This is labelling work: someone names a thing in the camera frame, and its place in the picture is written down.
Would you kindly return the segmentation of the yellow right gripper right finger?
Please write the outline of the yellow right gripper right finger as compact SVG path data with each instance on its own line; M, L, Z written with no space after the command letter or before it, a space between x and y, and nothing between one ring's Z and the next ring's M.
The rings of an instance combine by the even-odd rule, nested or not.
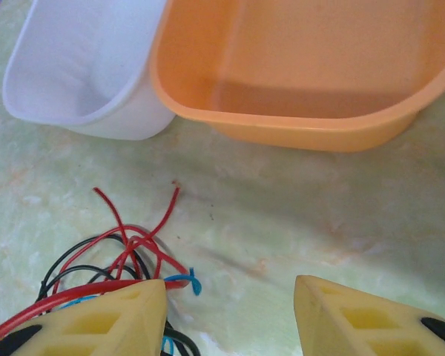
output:
M445 319L309 275L294 285L304 355L445 355Z

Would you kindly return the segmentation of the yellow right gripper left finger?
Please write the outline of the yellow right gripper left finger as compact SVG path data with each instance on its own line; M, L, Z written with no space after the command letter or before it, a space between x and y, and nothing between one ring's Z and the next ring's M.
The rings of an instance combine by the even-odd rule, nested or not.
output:
M159 355L163 280L114 280L47 297L0 325L0 355Z

